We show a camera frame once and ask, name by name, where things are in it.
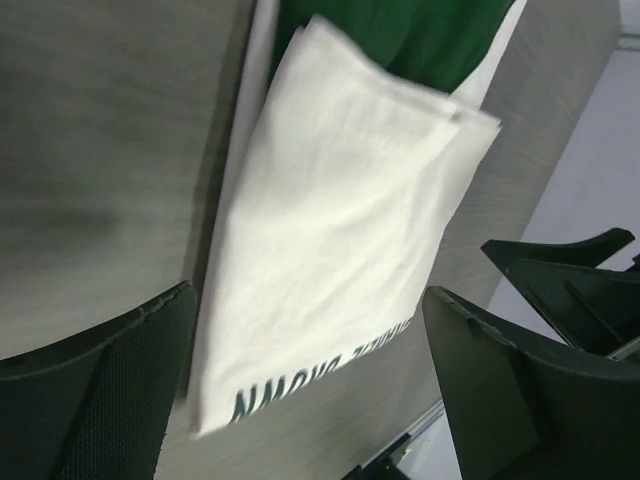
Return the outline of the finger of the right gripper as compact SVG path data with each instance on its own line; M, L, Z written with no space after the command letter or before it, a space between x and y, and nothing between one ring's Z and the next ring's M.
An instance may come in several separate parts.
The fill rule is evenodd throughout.
M569 345L607 358L639 356L639 258L598 266L635 240L612 228L567 244L488 240L482 252Z

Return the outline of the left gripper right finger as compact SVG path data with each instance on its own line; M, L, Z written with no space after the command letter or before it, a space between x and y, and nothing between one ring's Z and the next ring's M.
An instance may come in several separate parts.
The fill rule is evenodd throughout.
M423 317L465 479L636 479L639 368L556 342L442 287Z

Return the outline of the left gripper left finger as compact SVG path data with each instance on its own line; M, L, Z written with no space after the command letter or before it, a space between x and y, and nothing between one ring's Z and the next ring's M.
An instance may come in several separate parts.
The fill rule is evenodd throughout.
M196 303L183 281L112 320L2 360L2 478L153 478Z

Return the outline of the white and green t shirt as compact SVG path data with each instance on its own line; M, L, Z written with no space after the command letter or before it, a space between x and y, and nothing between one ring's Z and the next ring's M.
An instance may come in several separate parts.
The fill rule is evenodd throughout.
M480 106L523 10L499 16L451 94L385 72L327 17L295 31L216 222L188 388L195 437L409 326L500 132Z

